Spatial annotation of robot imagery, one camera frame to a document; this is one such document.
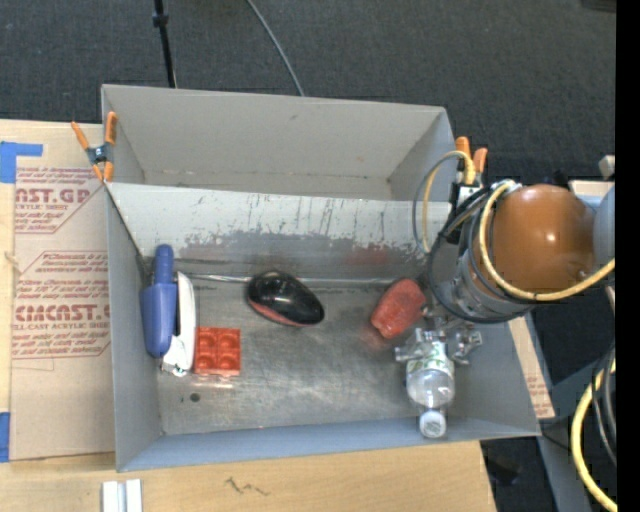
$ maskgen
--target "computer mouse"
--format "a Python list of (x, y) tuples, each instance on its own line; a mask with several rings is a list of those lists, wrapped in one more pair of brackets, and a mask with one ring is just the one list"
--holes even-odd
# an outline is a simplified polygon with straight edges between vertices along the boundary
[(324, 308), (315, 294), (285, 272), (270, 270), (253, 277), (247, 299), (255, 311), (283, 325), (307, 327), (324, 319)]

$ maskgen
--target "red sponge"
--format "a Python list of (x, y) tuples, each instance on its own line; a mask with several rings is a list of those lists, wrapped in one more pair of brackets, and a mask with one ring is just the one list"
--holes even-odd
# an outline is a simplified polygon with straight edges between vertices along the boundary
[(384, 338), (394, 338), (422, 318), (426, 301), (413, 279), (396, 281), (378, 301), (371, 315), (371, 324)]

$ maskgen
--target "red lego brick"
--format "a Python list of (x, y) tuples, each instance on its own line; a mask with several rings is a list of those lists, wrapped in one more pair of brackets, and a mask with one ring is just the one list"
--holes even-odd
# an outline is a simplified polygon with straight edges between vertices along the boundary
[(240, 373), (240, 329), (198, 327), (193, 372), (233, 376)]

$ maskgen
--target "gray box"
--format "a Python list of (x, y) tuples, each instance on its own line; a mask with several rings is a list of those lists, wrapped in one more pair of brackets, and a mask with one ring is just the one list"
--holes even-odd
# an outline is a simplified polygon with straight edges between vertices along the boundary
[[(369, 316), (395, 279), (416, 276), (412, 201), (454, 149), (443, 108), (104, 86), (119, 116), (107, 236), (119, 471), (381, 449), (538, 433), (504, 324), (457, 371), (449, 432), (426, 440), (404, 365)], [(429, 203), (448, 212), (447, 162)], [(145, 351), (139, 292), (169, 243), (192, 276), (198, 323), (241, 330), (237, 377), (176, 378)], [(247, 280), (295, 274), (325, 306), (314, 327), (257, 315)]]

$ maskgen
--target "plastic bottle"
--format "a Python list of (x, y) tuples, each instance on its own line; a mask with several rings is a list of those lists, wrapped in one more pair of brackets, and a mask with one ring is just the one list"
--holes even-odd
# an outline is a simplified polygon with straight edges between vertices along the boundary
[(446, 409), (455, 396), (454, 364), (447, 357), (446, 343), (432, 342), (430, 353), (407, 363), (407, 393), (423, 413), (420, 432), (438, 438), (447, 431)]

